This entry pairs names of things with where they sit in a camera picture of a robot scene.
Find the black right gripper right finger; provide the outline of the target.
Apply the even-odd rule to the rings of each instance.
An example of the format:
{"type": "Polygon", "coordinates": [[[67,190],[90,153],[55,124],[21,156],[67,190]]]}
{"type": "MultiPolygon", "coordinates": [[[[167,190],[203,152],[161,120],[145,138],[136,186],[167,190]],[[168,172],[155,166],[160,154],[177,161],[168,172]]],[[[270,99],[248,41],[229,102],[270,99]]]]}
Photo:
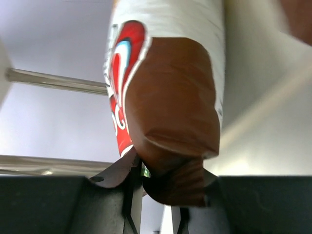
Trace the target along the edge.
{"type": "Polygon", "coordinates": [[[175,234],[310,234],[311,176],[205,171],[204,208],[172,207],[175,234]]]}

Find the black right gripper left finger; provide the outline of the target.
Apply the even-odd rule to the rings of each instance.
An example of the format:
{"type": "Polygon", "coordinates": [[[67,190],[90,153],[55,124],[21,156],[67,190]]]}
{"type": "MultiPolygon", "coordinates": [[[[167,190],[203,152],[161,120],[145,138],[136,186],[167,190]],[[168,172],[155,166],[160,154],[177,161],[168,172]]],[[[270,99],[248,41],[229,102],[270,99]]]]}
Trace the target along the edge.
{"type": "Polygon", "coordinates": [[[115,163],[0,157],[3,234],[137,234],[141,161],[130,150],[115,163]]]}

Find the brown Chuba barbecue chips bag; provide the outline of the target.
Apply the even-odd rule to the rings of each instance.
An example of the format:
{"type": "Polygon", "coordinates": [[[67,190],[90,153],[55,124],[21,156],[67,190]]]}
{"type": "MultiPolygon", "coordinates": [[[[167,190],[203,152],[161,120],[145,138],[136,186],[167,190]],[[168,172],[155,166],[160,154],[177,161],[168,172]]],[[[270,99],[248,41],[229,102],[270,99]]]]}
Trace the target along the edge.
{"type": "Polygon", "coordinates": [[[289,31],[300,41],[312,45],[312,0],[280,0],[289,31]]]}

